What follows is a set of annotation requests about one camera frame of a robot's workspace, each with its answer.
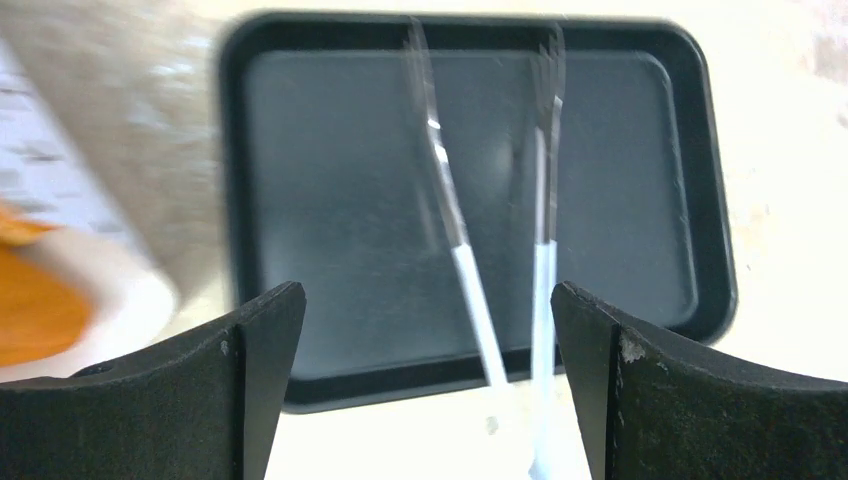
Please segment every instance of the black tray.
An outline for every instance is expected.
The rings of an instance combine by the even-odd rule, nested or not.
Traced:
[[[550,24],[421,17],[444,140],[511,379],[528,377],[530,58]],[[220,64],[239,303],[286,280],[309,304],[284,410],[484,384],[419,166],[408,17],[265,14]],[[704,58],[664,23],[563,21],[559,278],[698,341],[736,288]]]

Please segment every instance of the white surface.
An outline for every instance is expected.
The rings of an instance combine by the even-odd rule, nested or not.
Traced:
[[[67,377],[95,363],[146,347],[176,308],[165,276],[146,260],[109,240],[76,230],[53,230],[22,256],[75,285],[94,303],[80,340],[52,357],[0,367],[0,383],[25,378]]]

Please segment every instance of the kitchen counter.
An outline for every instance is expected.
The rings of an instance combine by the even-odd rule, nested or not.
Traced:
[[[0,0],[0,29],[182,292],[163,338],[231,308],[212,62],[223,29],[259,7],[316,5]],[[715,348],[848,381],[844,2],[323,0],[320,7],[679,23],[709,65],[739,283],[736,319]],[[841,47],[827,40],[839,35]],[[526,385],[519,392],[526,415]],[[588,479],[565,377],[558,396],[557,428],[566,438],[559,451],[573,465],[570,478]],[[482,465],[508,456],[497,453],[508,445],[486,435],[482,402],[480,391],[467,391],[282,415],[268,478],[480,478]]]

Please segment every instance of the baking tray rim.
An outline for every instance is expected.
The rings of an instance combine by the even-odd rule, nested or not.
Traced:
[[[721,236],[721,254],[724,259],[723,268],[725,269],[725,275],[722,275],[722,280],[726,282],[727,291],[724,292],[727,294],[726,302],[723,302],[724,305],[721,306],[721,312],[719,313],[718,319],[714,323],[711,324],[711,329],[703,335],[700,335],[700,338],[697,338],[697,341],[711,344],[719,340],[724,334],[727,333],[727,330],[732,323],[733,317],[736,313],[737,305],[738,305],[738,285],[736,280],[736,272],[735,272],[735,263],[733,258],[732,244],[731,244],[731,234],[730,234],[730,222],[729,215],[727,210],[727,199],[725,195],[724,189],[724,178],[722,174],[721,161],[719,156],[719,143],[718,143],[718,135],[717,129],[715,125],[715,112],[713,109],[712,102],[712,92],[710,88],[709,82],[709,73],[706,63],[706,58],[703,50],[700,45],[695,41],[692,35],[682,28],[680,25],[666,20],[666,19],[657,19],[657,18],[592,18],[592,17],[578,17],[578,16],[533,16],[533,15],[480,15],[480,16],[467,16],[462,14],[434,14],[432,12],[428,13],[386,13],[386,12],[333,12],[333,11],[309,11],[309,10],[268,10],[259,13],[253,13],[243,18],[241,22],[237,23],[235,28],[232,28],[229,32],[224,33],[224,41],[221,43],[221,46],[218,51],[217,57],[217,77],[218,77],[218,100],[219,100],[219,118],[222,125],[222,160],[224,163],[225,169],[225,190],[226,190],[226,214],[227,214],[227,235],[228,235],[228,244],[229,244],[229,254],[230,254],[230,267],[231,267],[231,282],[233,288],[233,295],[235,297],[235,301],[237,304],[242,304],[246,301],[249,301],[250,298],[255,296],[255,294],[259,291],[257,285],[257,279],[255,278],[255,265],[256,262],[245,261],[244,254],[245,248],[240,242],[240,239],[244,239],[245,235],[248,234],[252,238],[252,227],[249,222],[251,219],[245,218],[244,215],[245,207],[245,199],[239,198],[239,194],[242,192],[237,192],[239,190],[239,185],[243,187],[243,182],[239,181],[239,178],[234,178],[233,175],[233,166],[235,162],[240,161],[239,152],[237,148],[233,145],[233,131],[240,130],[240,121],[236,115],[234,115],[234,110],[241,108],[239,106],[234,105],[234,101],[232,98],[228,97],[228,92],[233,86],[233,83],[238,83],[241,80],[239,76],[235,79],[234,82],[234,70],[237,73],[244,74],[250,70],[250,64],[256,59],[260,58],[262,54],[266,53],[269,50],[262,50],[258,52],[253,52],[250,56],[248,62],[243,65],[241,68],[234,69],[234,65],[238,60],[238,56],[241,54],[241,50],[244,47],[244,43],[246,40],[249,40],[251,35],[255,34],[257,31],[261,30],[263,27],[268,25],[279,25],[279,24],[296,24],[302,22],[310,22],[310,23],[381,23],[381,24],[399,24],[405,23],[408,21],[410,16],[414,15],[422,23],[426,26],[427,24],[440,24],[440,25],[453,25],[453,26],[481,26],[481,27],[525,27],[525,28],[539,28],[544,26],[545,23],[555,22],[561,28],[568,28],[571,30],[595,30],[595,29],[603,29],[603,30],[614,30],[619,32],[646,32],[646,33],[665,33],[677,37],[680,41],[684,42],[686,47],[689,50],[689,54],[693,55],[695,60],[698,62],[698,68],[700,70],[700,90],[702,90],[702,94],[704,96],[703,101],[705,102],[705,112],[706,112],[706,123],[707,123],[707,133],[709,135],[709,147],[710,147],[710,157],[711,164],[713,170],[714,181],[710,182],[715,188],[715,203],[713,205],[713,209],[719,216],[719,230]],[[659,65],[665,68],[665,63],[656,59],[651,52],[643,51],[644,54],[651,56]],[[684,198],[684,204],[688,205],[689,199]],[[699,279],[699,273],[695,272],[696,281]],[[471,356],[468,359],[457,357],[454,362],[467,362],[473,361],[476,359],[476,356]],[[430,363],[421,363],[419,364],[421,367],[430,366]],[[374,372],[369,372],[365,375],[373,375]],[[414,389],[397,389],[397,390],[389,390],[389,391],[380,391],[362,395],[356,395],[353,398],[340,398],[340,399],[330,399],[330,400],[321,400],[315,403],[292,403],[288,400],[283,407],[283,411],[288,413],[312,413],[312,412],[320,412],[331,409],[338,408],[348,408],[353,406],[362,406],[373,403],[387,402],[393,400],[400,399],[408,399],[415,398],[420,396],[426,396],[436,393],[448,393],[458,390],[464,390],[467,388],[479,387],[484,385],[484,381],[482,380],[482,370],[480,379],[459,379],[450,381],[447,383],[438,383],[438,384],[430,384],[430,385],[422,385],[419,387],[415,387]],[[510,380],[522,380],[528,378],[526,374],[517,373],[511,374]],[[297,379],[290,379],[289,388],[291,388],[291,383],[303,383],[310,384],[316,382],[316,380],[305,380],[298,381]]]

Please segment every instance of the metal fork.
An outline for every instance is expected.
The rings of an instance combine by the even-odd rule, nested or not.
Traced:
[[[450,243],[453,263],[465,299],[465,307],[471,318],[477,347],[483,362],[483,370],[490,387],[498,394],[498,400],[509,401],[509,383],[504,369],[501,350],[492,325],[492,316],[480,280],[480,272],[474,251],[468,239],[465,219],[459,207],[456,188],[451,175],[448,154],[442,142],[441,124],[436,111],[436,92],[433,82],[433,67],[427,49],[424,29],[420,21],[411,19],[409,39],[405,42],[407,72],[412,89],[415,108],[422,116],[425,125],[428,153],[435,165],[435,191],[445,231]],[[489,432],[499,428],[499,417],[505,413],[500,410],[496,417],[489,419]]]
[[[550,479],[552,453],[547,424],[554,403],[554,349],[556,345],[550,296],[557,271],[557,164],[560,117],[565,93],[565,41],[562,29],[553,26],[548,45],[533,61],[536,97],[536,229],[533,258],[533,331],[531,375],[535,393],[535,457],[531,476]]]

